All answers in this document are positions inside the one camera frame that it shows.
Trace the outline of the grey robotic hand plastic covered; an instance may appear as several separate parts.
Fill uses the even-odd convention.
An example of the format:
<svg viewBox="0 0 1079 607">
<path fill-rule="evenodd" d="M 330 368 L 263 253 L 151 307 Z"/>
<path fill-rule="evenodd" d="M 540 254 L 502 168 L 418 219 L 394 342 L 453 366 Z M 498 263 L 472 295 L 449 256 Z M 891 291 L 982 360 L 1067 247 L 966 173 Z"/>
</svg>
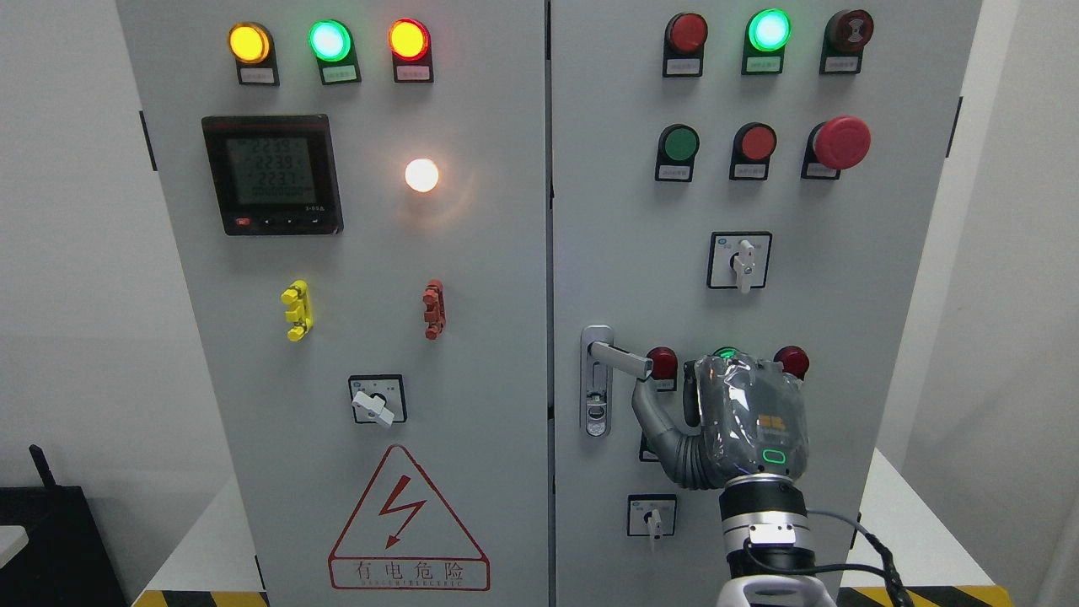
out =
<svg viewBox="0 0 1079 607">
<path fill-rule="evenodd" d="M 689 380 L 689 396 L 701 416 L 697 434 L 674 425 L 659 406 L 651 378 L 637 380 L 631 397 L 648 446 L 678 487 L 721 489 L 736 477 L 759 473 L 796 481 L 806 472 L 802 381 L 783 365 L 743 351 L 706 355 L 691 365 Z"/>
</svg>

